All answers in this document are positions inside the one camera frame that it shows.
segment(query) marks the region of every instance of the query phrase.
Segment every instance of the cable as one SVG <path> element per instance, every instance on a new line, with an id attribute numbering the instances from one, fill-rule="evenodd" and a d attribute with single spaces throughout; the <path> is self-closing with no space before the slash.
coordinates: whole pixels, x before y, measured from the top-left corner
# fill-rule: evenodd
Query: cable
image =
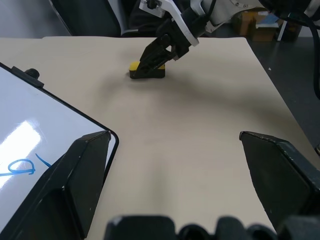
<path id="1" fill-rule="evenodd" d="M 208 21 L 209 21 L 209 19 L 210 19 L 210 16 L 211 16 L 212 12 L 214 11 L 214 8 L 215 8 L 215 5 L 216 5 L 216 1 L 217 1 L 217 0 L 212 0 L 211 5 L 210 5 L 210 8 L 209 8 L 209 11 L 208 11 L 208 13 L 206 14 L 206 17 L 208 18 Z"/>
<path id="2" fill-rule="evenodd" d="M 305 24 L 310 28 L 313 38 L 314 50 L 314 67 L 313 67 L 313 90 L 316 97 L 320 100 L 320 86 L 319 86 L 319 64 L 320 64 L 320 40 L 317 27 L 314 22 L 303 12 L 299 14 Z"/>

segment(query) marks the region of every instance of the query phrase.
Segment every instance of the floor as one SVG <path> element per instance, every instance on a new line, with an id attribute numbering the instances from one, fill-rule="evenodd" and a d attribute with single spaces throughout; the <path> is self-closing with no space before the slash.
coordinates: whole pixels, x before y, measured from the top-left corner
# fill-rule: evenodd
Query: floor
<path id="1" fill-rule="evenodd" d="M 238 37 L 230 26 L 212 37 Z M 252 42 L 254 54 L 269 75 L 313 147 L 320 144 L 320 100 L 313 90 L 314 47 L 311 37 L 296 42 Z"/>

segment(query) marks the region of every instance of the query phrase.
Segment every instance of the beige tabletop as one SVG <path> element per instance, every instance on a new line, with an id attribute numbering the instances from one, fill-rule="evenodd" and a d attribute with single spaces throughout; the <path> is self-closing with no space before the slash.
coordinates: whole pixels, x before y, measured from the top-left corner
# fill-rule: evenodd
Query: beige tabletop
<path id="1" fill-rule="evenodd" d="M 290 141 L 318 161 L 244 38 L 202 38 L 164 79 L 132 81 L 151 38 L 48 37 L 0 61 L 36 68 L 44 88 L 114 130 L 120 145 L 88 240 L 118 215 L 168 215 L 213 231 L 219 216 L 271 226 L 240 131 Z"/>

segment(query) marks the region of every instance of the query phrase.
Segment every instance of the blue marker drawing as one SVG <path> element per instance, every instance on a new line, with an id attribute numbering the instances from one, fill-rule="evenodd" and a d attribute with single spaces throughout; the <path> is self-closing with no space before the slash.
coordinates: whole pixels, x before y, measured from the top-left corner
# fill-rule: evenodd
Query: blue marker drawing
<path id="1" fill-rule="evenodd" d="M 51 164 L 50 164 L 50 163 L 48 163 L 48 162 L 46 162 L 45 160 L 43 160 L 41 157 L 39 157 L 38 154 L 35 154 L 35 155 L 36 155 L 36 157 L 37 157 L 41 162 L 43 162 L 48 168 L 51 167 Z"/>
<path id="2" fill-rule="evenodd" d="M 11 166 L 13 164 L 16 164 L 18 162 L 27 162 L 27 163 L 30 163 L 31 164 L 31 169 L 24 169 L 24 170 L 14 170 L 14 169 L 11 169 Z M 17 174 L 25 174 L 25 173 L 29 173 L 29 175 L 32 175 L 35 173 L 36 169 L 35 169 L 35 165 L 32 161 L 30 161 L 29 159 L 19 159 L 19 160 L 15 160 L 13 161 L 12 163 L 10 163 L 8 165 L 8 170 L 10 172 L 7 172 L 7 173 L 0 173 L 0 177 L 2 176 L 11 176 L 11 175 L 17 175 Z"/>
<path id="3" fill-rule="evenodd" d="M 41 157 L 39 157 L 38 154 L 35 154 L 36 157 L 43 163 L 45 164 L 48 168 L 51 167 L 51 164 L 46 162 L 45 160 L 43 160 Z M 30 163 L 31 164 L 31 169 L 23 169 L 23 170 L 15 170 L 15 169 L 11 169 L 12 165 L 13 164 L 16 164 L 18 162 L 27 162 L 27 163 Z M 7 173 L 0 173 L 0 177 L 3 177 L 3 176 L 11 176 L 11 175 L 17 175 L 17 174 L 25 174 L 25 173 L 29 173 L 29 175 L 32 175 L 35 173 L 36 171 L 36 168 L 35 168 L 35 165 L 34 163 L 29 160 L 29 159 L 19 159 L 19 160 L 15 160 L 13 162 L 11 162 L 9 165 L 8 165 L 8 170 L 10 172 L 7 172 Z"/>

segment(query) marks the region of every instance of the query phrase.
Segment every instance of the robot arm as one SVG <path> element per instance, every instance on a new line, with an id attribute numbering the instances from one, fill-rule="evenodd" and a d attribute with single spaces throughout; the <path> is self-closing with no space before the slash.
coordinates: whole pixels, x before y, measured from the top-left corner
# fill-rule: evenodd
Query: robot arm
<path id="1" fill-rule="evenodd" d="M 141 0 L 141 10 L 159 18 L 168 12 L 172 18 L 157 29 L 157 38 L 145 48 L 133 78 L 144 78 L 167 61 L 178 60 L 190 46 L 199 44 L 197 38 L 204 32 L 212 33 L 236 13 L 256 7 L 264 7 L 286 21 L 320 29 L 320 0 L 191 0 L 183 12 L 173 0 Z M 295 14 L 304 18 L 292 18 Z"/>

